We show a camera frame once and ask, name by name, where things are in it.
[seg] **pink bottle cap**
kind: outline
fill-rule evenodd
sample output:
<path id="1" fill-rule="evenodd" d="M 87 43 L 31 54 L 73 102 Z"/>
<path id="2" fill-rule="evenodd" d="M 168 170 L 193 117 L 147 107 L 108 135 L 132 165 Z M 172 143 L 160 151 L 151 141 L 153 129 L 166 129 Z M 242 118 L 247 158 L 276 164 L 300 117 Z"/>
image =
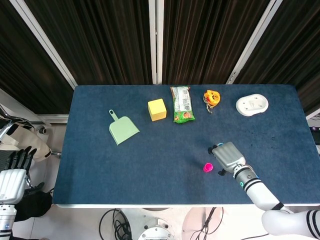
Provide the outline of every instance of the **pink bottle cap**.
<path id="1" fill-rule="evenodd" d="M 211 163 L 206 163 L 205 165 L 204 165 L 204 167 L 203 167 L 203 171 L 205 172 L 205 173 L 209 173 L 209 172 L 211 172 L 212 170 L 214 169 L 214 166 L 211 164 Z"/>

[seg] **light green dustpan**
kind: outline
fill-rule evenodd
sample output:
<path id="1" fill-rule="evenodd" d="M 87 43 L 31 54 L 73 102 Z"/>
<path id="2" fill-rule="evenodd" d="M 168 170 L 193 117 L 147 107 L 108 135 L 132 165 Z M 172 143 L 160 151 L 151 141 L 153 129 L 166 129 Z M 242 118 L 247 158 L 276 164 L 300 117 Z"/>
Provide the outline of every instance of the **light green dustpan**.
<path id="1" fill-rule="evenodd" d="M 140 132 L 127 116 L 118 118 L 112 109 L 109 110 L 109 113 L 114 120 L 109 126 L 109 131 L 117 145 Z"/>

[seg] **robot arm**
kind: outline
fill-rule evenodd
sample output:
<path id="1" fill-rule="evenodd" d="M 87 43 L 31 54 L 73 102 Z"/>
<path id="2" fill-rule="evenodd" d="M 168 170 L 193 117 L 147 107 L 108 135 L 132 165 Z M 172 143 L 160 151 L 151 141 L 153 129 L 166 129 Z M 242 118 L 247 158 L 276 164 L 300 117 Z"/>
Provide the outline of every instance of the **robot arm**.
<path id="1" fill-rule="evenodd" d="M 245 157 L 232 142 L 214 145 L 208 151 L 223 167 L 219 174 L 233 174 L 252 202 L 266 211 L 262 215 L 262 224 L 269 234 L 298 234 L 320 239 L 320 211 L 293 213 L 287 209 L 246 164 Z"/>
<path id="2" fill-rule="evenodd" d="M 9 240 L 17 211 L 15 204 L 24 195 L 27 174 L 36 153 L 31 147 L 13 152 L 0 172 L 0 239 Z"/>

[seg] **green snack bag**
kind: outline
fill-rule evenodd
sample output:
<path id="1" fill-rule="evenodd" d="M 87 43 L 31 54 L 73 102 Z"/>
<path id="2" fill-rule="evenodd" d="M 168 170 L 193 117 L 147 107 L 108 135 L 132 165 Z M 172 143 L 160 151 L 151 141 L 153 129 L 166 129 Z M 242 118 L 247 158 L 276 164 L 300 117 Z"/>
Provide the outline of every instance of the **green snack bag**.
<path id="1" fill-rule="evenodd" d="M 191 120 L 195 120 L 191 107 L 189 89 L 189 86 L 170 87 L 174 108 L 173 121 L 175 123 L 182 124 Z"/>

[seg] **yellow sponge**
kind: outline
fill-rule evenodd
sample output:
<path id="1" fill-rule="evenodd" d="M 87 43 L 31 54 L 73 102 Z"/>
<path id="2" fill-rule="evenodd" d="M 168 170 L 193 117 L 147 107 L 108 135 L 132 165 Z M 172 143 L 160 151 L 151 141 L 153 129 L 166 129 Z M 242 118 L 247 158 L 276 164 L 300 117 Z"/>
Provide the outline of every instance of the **yellow sponge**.
<path id="1" fill-rule="evenodd" d="M 148 110 L 152 121 L 165 119 L 167 116 L 167 110 L 162 98 L 148 101 Z"/>

